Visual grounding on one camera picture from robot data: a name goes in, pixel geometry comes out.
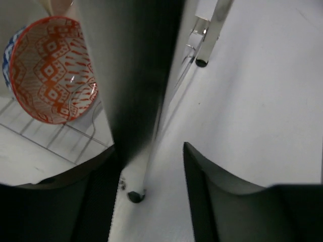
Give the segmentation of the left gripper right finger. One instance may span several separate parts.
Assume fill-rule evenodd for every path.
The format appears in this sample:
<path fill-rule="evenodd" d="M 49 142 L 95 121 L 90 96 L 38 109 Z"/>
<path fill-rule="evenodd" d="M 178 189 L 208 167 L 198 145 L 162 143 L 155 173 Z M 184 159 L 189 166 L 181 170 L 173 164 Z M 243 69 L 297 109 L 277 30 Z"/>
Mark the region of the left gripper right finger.
<path fill-rule="evenodd" d="M 183 146 L 195 241 L 322 241 L 322 185 L 262 187 Z"/>

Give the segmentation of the red patterned bowl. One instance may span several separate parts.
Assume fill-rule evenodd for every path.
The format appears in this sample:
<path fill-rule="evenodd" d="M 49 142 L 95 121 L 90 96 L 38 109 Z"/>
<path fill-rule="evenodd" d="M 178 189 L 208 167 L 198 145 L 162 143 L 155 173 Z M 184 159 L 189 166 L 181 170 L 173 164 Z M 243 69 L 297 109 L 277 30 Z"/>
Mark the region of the red patterned bowl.
<path fill-rule="evenodd" d="M 78 21 L 51 16 L 24 28 L 9 61 L 15 99 L 33 119 L 51 125 L 84 115 L 98 96 Z"/>

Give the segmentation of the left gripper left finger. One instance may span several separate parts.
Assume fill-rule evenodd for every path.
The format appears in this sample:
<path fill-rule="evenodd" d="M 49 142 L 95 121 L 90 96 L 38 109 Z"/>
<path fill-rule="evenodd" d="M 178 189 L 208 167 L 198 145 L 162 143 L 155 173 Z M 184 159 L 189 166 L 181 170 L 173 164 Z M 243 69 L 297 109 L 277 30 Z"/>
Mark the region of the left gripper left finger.
<path fill-rule="evenodd" d="M 120 175 L 110 147 L 37 184 L 1 185 L 1 241 L 107 241 Z"/>

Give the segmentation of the steel two-tier dish rack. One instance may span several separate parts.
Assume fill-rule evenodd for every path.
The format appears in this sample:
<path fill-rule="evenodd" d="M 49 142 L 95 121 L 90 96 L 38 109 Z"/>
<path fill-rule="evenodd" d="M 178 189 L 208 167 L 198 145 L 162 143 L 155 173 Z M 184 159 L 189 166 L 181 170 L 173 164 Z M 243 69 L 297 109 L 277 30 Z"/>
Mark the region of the steel two-tier dish rack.
<path fill-rule="evenodd" d="M 111 129 L 118 160 L 85 162 L 48 184 L 2 186 L 23 200 L 74 198 L 91 189 L 116 196 L 123 165 L 149 160 L 169 87 L 178 79 L 184 45 L 196 19 L 197 1 L 81 1 L 81 28 Z"/>

